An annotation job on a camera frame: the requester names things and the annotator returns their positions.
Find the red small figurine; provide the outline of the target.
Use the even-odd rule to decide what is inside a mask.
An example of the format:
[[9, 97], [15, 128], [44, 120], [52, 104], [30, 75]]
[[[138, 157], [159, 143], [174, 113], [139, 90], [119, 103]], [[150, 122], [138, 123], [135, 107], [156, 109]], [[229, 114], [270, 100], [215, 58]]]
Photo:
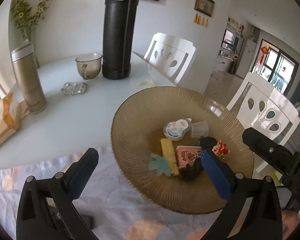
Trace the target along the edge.
[[230, 153], [227, 144], [223, 143], [221, 140], [217, 142], [217, 145], [213, 147], [212, 151], [215, 155], [222, 159], [224, 159], [225, 156]]

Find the black robot figurine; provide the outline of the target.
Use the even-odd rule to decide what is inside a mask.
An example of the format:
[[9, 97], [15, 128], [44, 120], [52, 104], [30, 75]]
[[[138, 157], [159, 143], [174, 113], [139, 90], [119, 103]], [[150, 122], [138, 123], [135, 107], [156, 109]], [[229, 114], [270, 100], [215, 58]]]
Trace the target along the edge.
[[178, 178], [185, 182], [193, 181], [203, 170], [204, 168], [202, 166], [201, 159], [196, 158], [192, 166], [187, 164], [185, 169], [179, 171]]

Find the clear plastic measuring cup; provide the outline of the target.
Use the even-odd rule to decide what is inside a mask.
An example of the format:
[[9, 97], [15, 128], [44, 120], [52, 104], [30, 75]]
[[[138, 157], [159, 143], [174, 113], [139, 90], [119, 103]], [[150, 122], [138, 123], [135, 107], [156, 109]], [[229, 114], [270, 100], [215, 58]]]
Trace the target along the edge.
[[190, 133], [192, 138], [207, 137], [209, 135], [209, 125], [207, 121], [192, 123]]

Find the pink card box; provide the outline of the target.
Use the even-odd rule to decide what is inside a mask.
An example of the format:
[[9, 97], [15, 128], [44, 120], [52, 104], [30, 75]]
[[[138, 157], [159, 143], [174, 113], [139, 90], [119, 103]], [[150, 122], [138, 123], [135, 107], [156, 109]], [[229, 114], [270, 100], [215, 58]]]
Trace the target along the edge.
[[186, 165], [193, 165], [196, 158], [201, 157], [202, 148], [196, 146], [177, 146], [175, 155], [177, 165], [180, 170], [185, 169]]

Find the yellow lighter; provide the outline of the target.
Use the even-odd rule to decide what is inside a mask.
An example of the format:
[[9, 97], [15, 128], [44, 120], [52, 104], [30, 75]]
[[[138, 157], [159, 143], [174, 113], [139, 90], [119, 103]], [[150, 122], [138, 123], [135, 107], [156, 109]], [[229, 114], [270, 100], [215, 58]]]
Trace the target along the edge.
[[179, 175], [179, 168], [177, 165], [177, 159], [175, 157], [175, 150], [173, 147], [172, 140], [164, 138], [160, 140], [161, 149], [162, 149], [162, 156], [168, 162], [168, 165], [171, 169], [171, 174], [173, 176]]

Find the light blue translucent figurine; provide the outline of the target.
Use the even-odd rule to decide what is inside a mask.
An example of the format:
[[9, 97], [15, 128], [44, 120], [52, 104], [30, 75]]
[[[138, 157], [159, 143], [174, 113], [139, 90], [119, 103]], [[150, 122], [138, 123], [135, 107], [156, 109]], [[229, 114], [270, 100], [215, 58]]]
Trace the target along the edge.
[[159, 156], [157, 154], [151, 153], [151, 159], [148, 165], [148, 170], [149, 171], [155, 171], [157, 174], [157, 177], [161, 175], [166, 175], [168, 177], [171, 176], [172, 170], [167, 162], [167, 160]]

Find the clear correction tape dispenser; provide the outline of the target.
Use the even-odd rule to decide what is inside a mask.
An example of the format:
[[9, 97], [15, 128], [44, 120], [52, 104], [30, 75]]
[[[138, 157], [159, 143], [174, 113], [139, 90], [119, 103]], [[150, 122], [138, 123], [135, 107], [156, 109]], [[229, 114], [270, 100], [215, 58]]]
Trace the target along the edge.
[[163, 128], [165, 137], [173, 141], [181, 140], [190, 130], [191, 122], [191, 118], [186, 118], [166, 123]]

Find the white chair right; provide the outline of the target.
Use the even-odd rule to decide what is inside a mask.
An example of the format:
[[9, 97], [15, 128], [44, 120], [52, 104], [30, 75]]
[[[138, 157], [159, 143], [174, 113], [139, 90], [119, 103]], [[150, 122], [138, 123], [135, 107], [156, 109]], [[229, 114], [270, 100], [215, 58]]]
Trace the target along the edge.
[[251, 72], [226, 108], [232, 110], [242, 95], [243, 102], [237, 113], [242, 126], [252, 127], [271, 140], [281, 137], [285, 128], [290, 127], [279, 140], [279, 145], [284, 146], [300, 124], [294, 105], [264, 78]]

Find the floral tablecloth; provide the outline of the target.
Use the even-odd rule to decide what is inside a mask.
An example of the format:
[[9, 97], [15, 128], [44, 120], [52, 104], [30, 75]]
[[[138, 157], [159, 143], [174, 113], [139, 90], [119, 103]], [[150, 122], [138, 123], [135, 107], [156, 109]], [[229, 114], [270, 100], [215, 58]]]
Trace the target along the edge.
[[[77, 211], [94, 219], [99, 239], [200, 239], [219, 216], [184, 215], [160, 207], [134, 189], [119, 170], [110, 148], [98, 148], [100, 160], [80, 198]], [[82, 156], [81, 153], [0, 170], [0, 224], [16, 238], [20, 195], [28, 176], [51, 178]]]

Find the orange tissue pack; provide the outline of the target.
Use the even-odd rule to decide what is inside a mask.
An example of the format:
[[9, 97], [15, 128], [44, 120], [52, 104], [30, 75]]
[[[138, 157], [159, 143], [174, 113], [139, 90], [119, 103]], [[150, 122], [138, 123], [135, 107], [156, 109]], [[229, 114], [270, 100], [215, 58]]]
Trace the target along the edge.
[[0, 99], [0, 145], [20, 128], [21, 120], [29, 113], [25, 100], [19, 102], [13, 92]]

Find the pill blister pack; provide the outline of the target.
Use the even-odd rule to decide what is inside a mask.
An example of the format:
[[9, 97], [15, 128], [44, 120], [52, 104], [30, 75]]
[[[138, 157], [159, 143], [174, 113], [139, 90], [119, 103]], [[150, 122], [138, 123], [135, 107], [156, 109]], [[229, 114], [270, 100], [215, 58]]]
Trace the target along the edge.
[[87, 84], [84, 82], [66, 82], [61, 88], [61, 92], [66, 95], [83, 94], [87, 89]]

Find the white chair back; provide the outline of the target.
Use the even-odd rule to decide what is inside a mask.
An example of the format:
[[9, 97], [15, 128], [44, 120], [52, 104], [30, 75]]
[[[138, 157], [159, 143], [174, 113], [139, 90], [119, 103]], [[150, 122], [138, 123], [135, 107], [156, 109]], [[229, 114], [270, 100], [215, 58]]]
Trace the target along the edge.
[[177, 86], [195, 57], [196, 47], [192, 42], [156, 33], [143, 59]]

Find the smoky glass mug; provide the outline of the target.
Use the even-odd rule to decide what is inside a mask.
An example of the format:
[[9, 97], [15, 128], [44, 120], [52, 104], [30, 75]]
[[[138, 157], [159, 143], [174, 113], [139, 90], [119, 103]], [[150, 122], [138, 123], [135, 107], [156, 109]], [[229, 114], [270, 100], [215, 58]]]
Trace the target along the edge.
[[102, 67], [103, 55], [99, 53], [89, 53], [75, 58], [77, 71], [84, 80], [96, 78]]

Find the gold thermos bottle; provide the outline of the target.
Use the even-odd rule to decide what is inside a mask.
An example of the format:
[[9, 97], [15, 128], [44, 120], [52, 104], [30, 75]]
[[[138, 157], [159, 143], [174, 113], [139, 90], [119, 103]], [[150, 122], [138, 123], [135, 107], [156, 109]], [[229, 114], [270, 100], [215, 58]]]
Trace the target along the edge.
[[38, 75], [34, 45], [23, 44], [11, 52], [13, 71], [20, 91], [31, 113], [38, 113], [46, 106], [46, 98]]

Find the yellow hanging ornaments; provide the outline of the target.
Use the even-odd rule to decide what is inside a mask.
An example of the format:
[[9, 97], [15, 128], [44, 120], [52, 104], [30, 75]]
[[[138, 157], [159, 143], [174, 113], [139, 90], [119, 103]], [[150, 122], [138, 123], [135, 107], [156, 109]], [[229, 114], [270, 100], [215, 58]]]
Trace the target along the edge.
[[194, 21], [194, 23], [204, 26], [206, 28], [209, 26], [209, 20], [207, 18], [205, 18], [204, 16], [200, 16], [199, 14], [195, 15], [193, 21]]

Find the lower small framed picture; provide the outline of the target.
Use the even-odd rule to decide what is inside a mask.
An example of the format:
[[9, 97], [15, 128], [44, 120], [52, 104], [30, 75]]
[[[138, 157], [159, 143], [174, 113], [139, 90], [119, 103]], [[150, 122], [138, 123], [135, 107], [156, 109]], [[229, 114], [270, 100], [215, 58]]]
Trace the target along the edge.
[[207, 16], [212, 17], [215, 7], [215, 2], [213, 0], [196, 0], [194, 9], [201, 12]]

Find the glass vase with flowers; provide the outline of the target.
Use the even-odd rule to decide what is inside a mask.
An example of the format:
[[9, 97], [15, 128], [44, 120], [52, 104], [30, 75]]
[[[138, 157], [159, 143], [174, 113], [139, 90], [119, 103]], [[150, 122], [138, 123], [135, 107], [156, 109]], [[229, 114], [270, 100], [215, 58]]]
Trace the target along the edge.
[[15, 27], [21, 31], [23, 43], [31, 42], [34, 47], [36, 30], [40, 21], [45, 18], [50, 0], [38, 0], [37, 6], [32, 9], [29, 0], [12, 0], [11, 16]]

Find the black thermos flask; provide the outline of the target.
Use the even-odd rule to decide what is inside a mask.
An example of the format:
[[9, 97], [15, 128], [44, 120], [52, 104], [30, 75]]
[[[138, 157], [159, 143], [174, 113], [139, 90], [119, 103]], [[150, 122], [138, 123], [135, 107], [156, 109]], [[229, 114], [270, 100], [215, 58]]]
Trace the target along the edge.
[[102, 74], [122, 80], [130, 75], [136, 11], [139, 0], [105, 0]]

